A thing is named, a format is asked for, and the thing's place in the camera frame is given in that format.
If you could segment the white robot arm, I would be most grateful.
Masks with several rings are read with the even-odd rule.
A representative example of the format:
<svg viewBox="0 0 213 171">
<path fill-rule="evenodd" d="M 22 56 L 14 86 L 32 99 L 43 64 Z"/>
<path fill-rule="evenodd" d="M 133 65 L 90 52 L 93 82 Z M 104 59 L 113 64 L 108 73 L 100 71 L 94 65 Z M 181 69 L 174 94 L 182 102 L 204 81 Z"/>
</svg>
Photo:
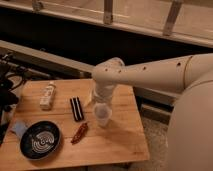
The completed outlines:
<svg viewBox="0 0 213 171">
<path fill-rule="evenodd" d="M 96 65 L 91 75 L 95 102 L 109 102 L 118 84 L 178 93 L 164 171 L 213 171 L 213 53 L 129 66 L 115 57 Z"/>
</svg>

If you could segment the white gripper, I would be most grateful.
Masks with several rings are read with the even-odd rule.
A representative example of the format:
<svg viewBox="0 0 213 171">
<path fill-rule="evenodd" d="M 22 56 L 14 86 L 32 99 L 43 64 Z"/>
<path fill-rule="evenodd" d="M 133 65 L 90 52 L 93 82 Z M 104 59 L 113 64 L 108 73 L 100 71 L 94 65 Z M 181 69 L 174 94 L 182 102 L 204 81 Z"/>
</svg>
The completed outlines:
<svg viewBox="0 0 213 171">
<path fill-rule="evenodd" d="M 104 85 L 96 83 L 93 90 L 88 94 L 84 107 L 93 103 L 93 100 L 98 103 L 110 103 L 112 101 L 115 85 Z"/>
</svg>

